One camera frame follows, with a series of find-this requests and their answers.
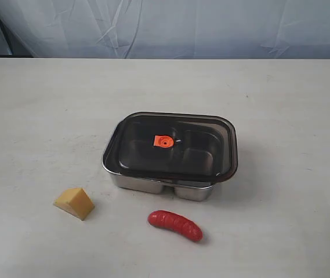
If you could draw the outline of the white backdrop curtain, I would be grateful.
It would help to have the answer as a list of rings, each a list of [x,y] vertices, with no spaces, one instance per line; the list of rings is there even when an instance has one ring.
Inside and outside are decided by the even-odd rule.
[[[330,1],[0,1],[0,56],[330,58]]]

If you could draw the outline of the red sausage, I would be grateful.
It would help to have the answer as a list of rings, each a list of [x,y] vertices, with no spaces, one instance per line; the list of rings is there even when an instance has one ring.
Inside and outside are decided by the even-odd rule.
[[[199,242],[203,239],[201,228],[192,220],[170,211],[153,211],[147,217],[148,223],[154,227],[166,229],[193,241]]]

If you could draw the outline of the yellow cheese wedge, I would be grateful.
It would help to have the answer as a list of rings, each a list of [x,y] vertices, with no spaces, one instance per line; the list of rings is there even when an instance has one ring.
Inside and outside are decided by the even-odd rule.
[[[54,206],[83,221],[95,205],[83,188],[68,188],[54,201]]]

